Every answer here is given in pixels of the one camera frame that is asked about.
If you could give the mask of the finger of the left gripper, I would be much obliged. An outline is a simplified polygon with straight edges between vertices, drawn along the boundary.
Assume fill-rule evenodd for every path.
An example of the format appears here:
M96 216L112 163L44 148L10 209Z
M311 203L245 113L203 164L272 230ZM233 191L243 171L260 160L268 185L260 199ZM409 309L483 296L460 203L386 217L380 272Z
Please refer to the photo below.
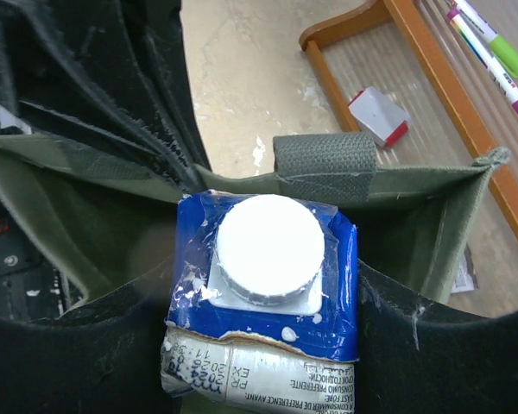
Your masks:
M84 179L205 189L178 1L0 1L0 150Z

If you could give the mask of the green canvas bag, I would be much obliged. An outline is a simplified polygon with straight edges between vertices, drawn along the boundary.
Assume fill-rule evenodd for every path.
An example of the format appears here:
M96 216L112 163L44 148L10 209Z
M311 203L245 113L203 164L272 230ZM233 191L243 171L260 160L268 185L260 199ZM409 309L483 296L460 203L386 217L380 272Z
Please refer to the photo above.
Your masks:
M196 166L208 190L281 194L339 207L359 229L359 257L432 300L450 295L497 147L468 166L380 166L363 133L278 136L275 169L228 179ZM0 134L0 201L91 302L145 274L169 276L171 208L187 185L53 135Z

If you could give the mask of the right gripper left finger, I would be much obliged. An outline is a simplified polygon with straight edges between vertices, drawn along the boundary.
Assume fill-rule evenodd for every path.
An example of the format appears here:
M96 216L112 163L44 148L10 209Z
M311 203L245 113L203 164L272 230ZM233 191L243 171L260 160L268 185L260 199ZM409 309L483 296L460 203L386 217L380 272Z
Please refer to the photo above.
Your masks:
M178 413L161 388L168 255L56 319L0 317L0 413Z

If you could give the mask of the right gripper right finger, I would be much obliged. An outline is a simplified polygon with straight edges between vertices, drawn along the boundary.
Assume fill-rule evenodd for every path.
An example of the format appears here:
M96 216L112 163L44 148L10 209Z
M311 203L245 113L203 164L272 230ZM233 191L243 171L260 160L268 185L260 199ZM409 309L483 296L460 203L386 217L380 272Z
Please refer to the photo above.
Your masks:
M486 318L358 266L358 413L518 413L518 311Z

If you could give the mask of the blue juice carton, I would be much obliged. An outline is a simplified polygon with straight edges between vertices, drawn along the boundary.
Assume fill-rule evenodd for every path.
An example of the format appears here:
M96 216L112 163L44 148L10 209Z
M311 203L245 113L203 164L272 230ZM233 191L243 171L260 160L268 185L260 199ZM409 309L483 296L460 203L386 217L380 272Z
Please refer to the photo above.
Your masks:
M184 197L162 389L255 412L352 413L357 268L357 228L336 206Z

